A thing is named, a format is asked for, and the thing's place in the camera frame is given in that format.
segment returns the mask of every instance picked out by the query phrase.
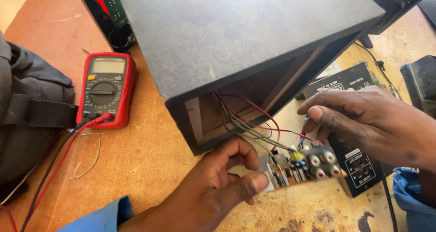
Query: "red multimeter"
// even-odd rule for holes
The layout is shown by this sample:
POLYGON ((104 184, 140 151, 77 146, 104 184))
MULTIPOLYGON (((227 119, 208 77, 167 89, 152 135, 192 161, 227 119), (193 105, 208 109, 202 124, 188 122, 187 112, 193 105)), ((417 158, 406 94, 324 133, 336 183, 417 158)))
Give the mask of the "red multimeter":
POLYGON ((123 128, 129 119, 130 95, 136 76, 136 64, 123 53, 90 54, 84 64, 82 95, 76 122, 92 113, 114 115, 91 128, 123 128))

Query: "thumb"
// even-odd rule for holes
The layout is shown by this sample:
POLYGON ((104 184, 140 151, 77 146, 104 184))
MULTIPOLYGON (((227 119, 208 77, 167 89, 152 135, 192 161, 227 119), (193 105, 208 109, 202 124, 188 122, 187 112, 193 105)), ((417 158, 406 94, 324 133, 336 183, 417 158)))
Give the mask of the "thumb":
POLYGON ((365 142, 368 126, 356 122, 338 111, 324 106, 313 106, 307 112, 316 123, 330 128, 342 137, 353 142, 365 142))
POLYGON ((262 192, 268 186, 268 183, 268 178, 264 173, 253 172, 225 188, 216 190, 215 198, 221 203, 222 210, 229 212, 241 201, 245 201, 262 192))

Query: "blue sleeve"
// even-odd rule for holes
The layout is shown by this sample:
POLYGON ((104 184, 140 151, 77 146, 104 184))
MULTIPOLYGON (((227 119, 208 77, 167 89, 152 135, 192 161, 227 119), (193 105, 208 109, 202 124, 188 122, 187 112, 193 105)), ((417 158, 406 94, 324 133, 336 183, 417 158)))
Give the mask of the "blue sleeve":
POLYGON ((392 176, 394 198, 398 206, 407 212, 409 232, 434 231, 436 228, 436 209, 418 201, 421 195, 419 172, 411 168, 395 168, 392 176))
POLYGON ((128 196, 123 196, 112 201, 105 207, 90 213, 67 226, 59 229, 58 232, 117 232, 118 225, 134 216, 128 196))

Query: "black strap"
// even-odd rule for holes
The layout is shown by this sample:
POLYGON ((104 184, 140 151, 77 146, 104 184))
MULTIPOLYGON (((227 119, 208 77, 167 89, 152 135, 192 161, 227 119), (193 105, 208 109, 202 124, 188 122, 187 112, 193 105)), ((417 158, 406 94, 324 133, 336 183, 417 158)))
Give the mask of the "black strap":
POLYGON ((78 106, 12 94, 3 125, 74 128, 78 106))

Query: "multimeter display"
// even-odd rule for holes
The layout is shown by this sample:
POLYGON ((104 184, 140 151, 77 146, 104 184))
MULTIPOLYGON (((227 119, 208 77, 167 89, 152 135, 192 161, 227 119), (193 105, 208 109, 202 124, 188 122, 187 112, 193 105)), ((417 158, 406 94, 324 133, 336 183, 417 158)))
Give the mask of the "multimeter display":
POLYGON ((129 101, 136 75, 136 64, 127 54, 93 53, 84 67, 82 98, 76 122, 90 114, 114 115, 95 128, 122 128, 128 120, 129 101))
POLYGON ((92 73, 124 73, 126 60, 120 58, 94 58, 91 65, 92 73))

